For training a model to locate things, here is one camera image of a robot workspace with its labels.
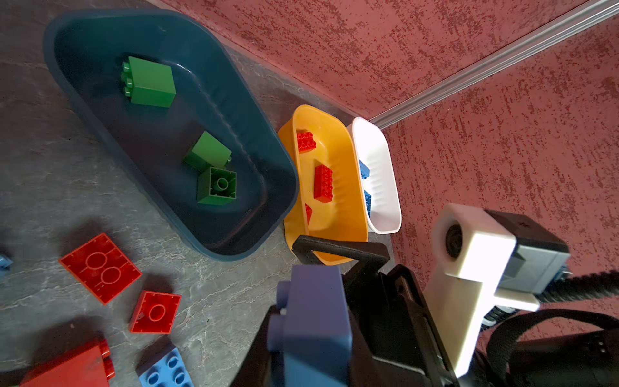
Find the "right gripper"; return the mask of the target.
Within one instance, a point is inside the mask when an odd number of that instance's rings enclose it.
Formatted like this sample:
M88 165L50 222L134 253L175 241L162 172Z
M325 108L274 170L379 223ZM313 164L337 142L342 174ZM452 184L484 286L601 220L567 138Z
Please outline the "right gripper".
M383 243L328 240L302 235L293 253L320 264L319 253L350 258L343 290L352 327L351 386L457 386L427 303L410 269L381 269L389 261Z

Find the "red long brick bottom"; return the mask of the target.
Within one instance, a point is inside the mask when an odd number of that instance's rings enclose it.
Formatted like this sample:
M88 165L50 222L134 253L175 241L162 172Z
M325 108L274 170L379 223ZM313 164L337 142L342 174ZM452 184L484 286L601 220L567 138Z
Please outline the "red long brick bottom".
M330 203L333 197L333 171L320 164L314 169L314 199Z

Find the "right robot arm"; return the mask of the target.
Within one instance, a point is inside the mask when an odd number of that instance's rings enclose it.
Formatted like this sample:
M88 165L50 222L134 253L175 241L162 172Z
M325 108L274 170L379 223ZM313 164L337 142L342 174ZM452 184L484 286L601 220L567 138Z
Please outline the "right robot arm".
M549 309L517 314L496 325L471 369L455 374L412 271L382 267L382 243L343 242L303 235L293 243L303 264L319 253L355 261L343 287L362 347L353 353L355 382L370 372L380 386L615 386L618 383L618 321L600 313Z

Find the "green brick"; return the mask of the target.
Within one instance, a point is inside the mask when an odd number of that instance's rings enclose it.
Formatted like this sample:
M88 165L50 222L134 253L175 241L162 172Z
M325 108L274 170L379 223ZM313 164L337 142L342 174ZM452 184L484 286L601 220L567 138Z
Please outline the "green brick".
M210 167L225 169L231 162L231 150L209 132L203 132L185 154L183 161L200 174Z
M177 95L170 66L134 56L122 63L121 82L134 104L170 108Z
M199 204L223 206L236 200L237 173L227 169L209 167L198 177L197 201Z

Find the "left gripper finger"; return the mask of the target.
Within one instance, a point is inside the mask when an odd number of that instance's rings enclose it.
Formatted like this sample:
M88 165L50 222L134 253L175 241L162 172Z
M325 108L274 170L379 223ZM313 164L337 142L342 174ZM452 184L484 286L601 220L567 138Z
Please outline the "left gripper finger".
M240 368L230 383L233 386L284 386L283 356L268 350L269 321L279 316L278 309L268 309Z

